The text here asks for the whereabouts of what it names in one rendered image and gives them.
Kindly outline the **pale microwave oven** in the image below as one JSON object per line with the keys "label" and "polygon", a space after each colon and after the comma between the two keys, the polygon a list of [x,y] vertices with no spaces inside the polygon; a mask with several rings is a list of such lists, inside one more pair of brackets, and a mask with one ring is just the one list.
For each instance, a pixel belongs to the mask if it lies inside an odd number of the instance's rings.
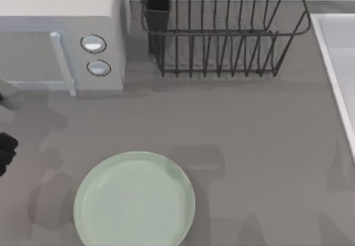
{"label": "pale microwave oven", "polygon": [[[76,93],[120,92],[129,27],[129,0],[0,0],[0,87],[68,91],[50,39],[58,32]],[[80,39],[91,34],[105,39],[105,51],[81,47]],[[107,76],[87,71],[97,59],[110,64]]]}

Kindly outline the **pale green plate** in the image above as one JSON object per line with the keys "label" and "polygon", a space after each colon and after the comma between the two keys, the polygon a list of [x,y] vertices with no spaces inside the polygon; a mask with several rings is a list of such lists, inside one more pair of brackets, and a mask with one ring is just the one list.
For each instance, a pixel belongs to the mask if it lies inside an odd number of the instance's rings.
{"label": "pale green plate", "polygon": [[196,212],[189,177],[152,152],[114,155],[78,187],[74,224],[84,246],[180,246]]}

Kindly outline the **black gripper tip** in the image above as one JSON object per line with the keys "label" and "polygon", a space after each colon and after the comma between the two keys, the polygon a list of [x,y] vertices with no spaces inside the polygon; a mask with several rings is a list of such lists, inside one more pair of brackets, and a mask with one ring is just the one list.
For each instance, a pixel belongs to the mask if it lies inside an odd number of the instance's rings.
{"label": "black gripper tip", "polygon": [[0,132],[0,177],[2,177],[7,167],[12,163],[16,156],[18,141],[11,135]]}

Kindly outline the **dark cutlery holder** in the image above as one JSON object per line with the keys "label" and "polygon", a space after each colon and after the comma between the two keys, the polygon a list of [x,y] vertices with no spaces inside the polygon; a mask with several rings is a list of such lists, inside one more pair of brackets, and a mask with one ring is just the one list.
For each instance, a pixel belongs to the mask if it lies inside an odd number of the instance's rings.
{"label": "dark cutlery holder", "polygon": [[154,47],[159,37],[155,33],[164,34],[168,29],[171,0],[141,0],[141,4],[148,27],[149,53],[156,54]]}

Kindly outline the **round microwave knob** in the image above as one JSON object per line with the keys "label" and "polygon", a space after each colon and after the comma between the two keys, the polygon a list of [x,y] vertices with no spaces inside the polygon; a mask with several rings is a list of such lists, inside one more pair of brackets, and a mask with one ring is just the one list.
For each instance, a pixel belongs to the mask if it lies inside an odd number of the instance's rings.
{"label": "round microwave knob", "polygon": [[90,74],[96,77],[105,77],[111,72],[110,64],[100,59],[88,62],[86,68]]}
{"label": "round microwave knob", "polygon": [[81,47],[89,53],[98,54],[105,51],[107,43],[104,38],[99,35],[91,34],[80,39]]}

